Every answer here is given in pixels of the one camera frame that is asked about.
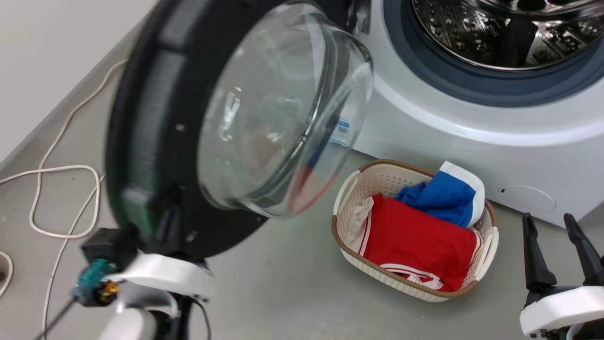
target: teal connector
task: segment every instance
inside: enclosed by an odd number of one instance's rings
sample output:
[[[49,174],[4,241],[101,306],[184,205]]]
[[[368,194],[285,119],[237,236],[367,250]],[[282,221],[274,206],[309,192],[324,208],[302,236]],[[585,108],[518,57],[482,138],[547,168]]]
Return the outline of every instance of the teal connector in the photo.
[[[72,290],[71,295],[79,304],[85,307],[98,306],[98,302],[95,299],[95,291],[101,287],[101,280],[115,271],[114,268],[115,265],[111,262],[102,258],[96,259],[80,275],[77,287]]]

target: black cable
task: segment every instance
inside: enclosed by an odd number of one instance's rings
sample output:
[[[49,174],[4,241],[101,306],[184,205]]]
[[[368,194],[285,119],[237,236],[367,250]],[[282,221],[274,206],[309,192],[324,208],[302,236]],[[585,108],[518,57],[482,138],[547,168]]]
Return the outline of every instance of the black cable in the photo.
[[[61,319],[65,316],[65,314],[67,314],[67,312],[69,311],[71,306],[74,305],[75,302],[76,302],[76,299],[74,299],[74,298],[69,300],[69,302],[67,302],[67,304],[63,307],[63,309],[61,309],[59,314],[57,314],[57,316],[54,317],[54,320],[48,325],[48,327],[46,327],[46,330],[44,330],[42,333],[40,333],[40,335],[38,335],[35,340],[40,340],[43,337],[45,337],[46,335],[48,335],[48,332],[50,332],[54,328],[54,326],[56,326],[59,323],[59,321],[61,321]]]
[[[197,299],[193,299],[193,303],[201,308],[201,311],[204,313],[205,319],[205,328],[208,330],[208,340],[212,339],[212,329],[210,329],[210,319],[208,318],[208,312],[205,311],[204,305],[201,302],[197,301]]]

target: gray floor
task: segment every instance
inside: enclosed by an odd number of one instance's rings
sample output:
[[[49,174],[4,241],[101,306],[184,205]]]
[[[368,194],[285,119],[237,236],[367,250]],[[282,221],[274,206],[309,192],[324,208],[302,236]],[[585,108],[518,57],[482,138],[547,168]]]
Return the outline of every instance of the gray floor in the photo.
[[[87,164],[102,169],[103,139],[116,81],[84,107],[47,167]],[[83,87],[74,103],[92,91]],[[0,178],[37,168],[67,112],[56,116],[2,172]],[[355,154],[344,173],[369,157]],[[330,231],[332,202],[343,181],[310,211],[289,221],[271,220],[248,240],[209,259],[219,294],[208,306],[214,339],[522,339],[518,315],[524,305],[521,215],[498,206],[498,256],[469,296],[429,304],[393,290],[363,274],[341,255]],[[36,221],[47,230],[66,232],[94,182],[86,171],[45,176]],[[0,187],[0,250],[15,261],[13,282],[0,298],[1,339],[31,339],[40,330],[43,299],[62,240],[29,227],[35,176]],[[78,230],[91,216],[88,209]],[[98,226],[114,225],[106,201]],[[565,231],[538,223],[539,241],[560,284],[580,284],[581,271]],[[604,228],[590,221],[585,231],[600,251]],[[85,265],[81,240],[70,242],[59,267],[50,316],[68,299]],[[112,308],[75,307],[50,339],[92,339]],[[199,312],[191,319],[191,338],[202,339]]]

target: white wall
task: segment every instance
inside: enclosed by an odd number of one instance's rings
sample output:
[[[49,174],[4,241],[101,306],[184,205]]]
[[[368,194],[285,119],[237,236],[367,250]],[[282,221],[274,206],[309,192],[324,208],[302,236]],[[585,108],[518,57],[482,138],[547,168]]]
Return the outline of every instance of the white wall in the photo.
[[[154,0],[0,0],[0,163]]]

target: brown basket rim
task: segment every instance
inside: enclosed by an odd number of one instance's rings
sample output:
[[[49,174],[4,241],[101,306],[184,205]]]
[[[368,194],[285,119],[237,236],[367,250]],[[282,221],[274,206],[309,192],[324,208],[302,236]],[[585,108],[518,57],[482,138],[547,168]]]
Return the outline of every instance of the brown basket rim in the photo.
[[[394,166],[398,166],[400,168],[405,168],[405,169],[408,169],[408,170],[412,170],[412,171],[418,172],[420,174],[423,174],[423,175],[426,175],[426,176],[429,176],[429,177],[434,177],[434,173],[426,171],[426,170],[424,170],[422,168],[418,168],[416,166],[409,165],[409,164],[406,164],[406,163],[403,163],[403,162],[399,162],[399,161],[396,161],[396,160],[388,160],[388,159],[380,159],[380,160],[375,160],[375,161],[372,161],[370,163],[367,163],[367,164],[361,166],[359,168],[359,171],[363,172],[363,171],[367,170],[371,166],[381,165],[381,164],[394,165]],[[491,205],[491,203],[488,200],[485,201],[485,205],[486,205],[487,211],[488,211],[488,213],[489,213],[489,215],[491,217],[491,221],[492,221],[493,226],[497,226],[497,214],[495,213],[495,210],[494,210],[493,206]],[[462,288],[462,289],[460,289],[460,290],[458,290],[456,292],[441,292],[441,291],[430,289],[430,288],[427,288],[427,287],[422,286],[420,284],[411,282],[411,281],[407,280],[406,278],[402,278],[401,276],[396,275],[393,272],[389,272],[389,271],[381,268],[377,264],[375,264],[375,263],[369,261],[368,259],[360,256],[359,254],[355,253],[354,251],[352,251],[351,248],[349,248],[346,244],[344,244],[344,242],[342,241],[342,239],[340,239],[340,237],[338,235],[338,217],[336,215],[332,215],[332,235],[333,235],[333,238],[336,240],[336,243],[338,243],[338,245],[340,246],[340,248],[342,250],[344,250],[346,253],[348,253],[350,256],[356,258],[360,262],[362,262],[362,263],[368,265],[369,267],[371,267],[373,270],[377,270],[378,272],[386,275],[387,277],[389,277],[389,278],[391,278],[391,279],[393,279],[395,281],[398,281],[398,282],[400,282],[402,284],[405,284],[405,285],[410,286],[412,288],[415,288],[417,290],[421,290],[421,291],[423,291],[425,293],[432,294],[432,295],[438,296],[440,298],[449,298],[449,299],[459,298],[459,297],[467,295],[468,293],[470,293],[471,291],[473,291],[474,288],[476,288],[476,286],[478,285],[478,281],[477,280],[473,280],[466,287],[464,287],[464,288]]]

